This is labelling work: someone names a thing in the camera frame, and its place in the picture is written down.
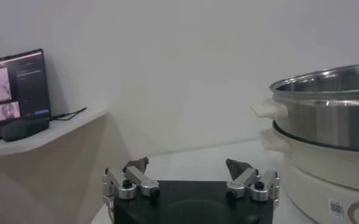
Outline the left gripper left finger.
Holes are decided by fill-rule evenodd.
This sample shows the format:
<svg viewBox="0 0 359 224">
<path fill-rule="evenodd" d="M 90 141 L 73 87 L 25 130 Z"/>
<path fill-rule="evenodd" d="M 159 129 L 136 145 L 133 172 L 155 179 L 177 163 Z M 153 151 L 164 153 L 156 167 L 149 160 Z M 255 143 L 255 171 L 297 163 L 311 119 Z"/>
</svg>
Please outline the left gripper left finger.
<svg viewBox="0 0 359 224">
<path fill-rule="evenodd" d="M 142 196 L 156 199 L 160 196 L 157 180 L 145 175 L 148 157 L 129 161 L 121 170 L 109 167 L 102 174 L 102 200 L 107 207 L 110 221 L 115 220 L 115 200 L 133 200 L 140 192 Z"/>
</svg>

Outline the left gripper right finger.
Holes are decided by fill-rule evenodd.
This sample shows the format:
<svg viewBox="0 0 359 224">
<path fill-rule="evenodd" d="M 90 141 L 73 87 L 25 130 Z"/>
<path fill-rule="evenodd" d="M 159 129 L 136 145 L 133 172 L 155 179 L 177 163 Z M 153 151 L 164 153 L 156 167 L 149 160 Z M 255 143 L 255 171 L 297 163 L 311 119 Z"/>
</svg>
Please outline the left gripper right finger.
<svg viewBox="0 0 359 224">
<path fill-rule="evenodd" d="M 226 183 L 226 199 L 232 204 L 236 200 L 249 197 L 252 201 L 272 201 L 273 208 L 280 202 L 280 175 L 274 170 L 263 174 L 249 163 L 226 159 L 226 166 L 232 177 Z"/>
</svg>

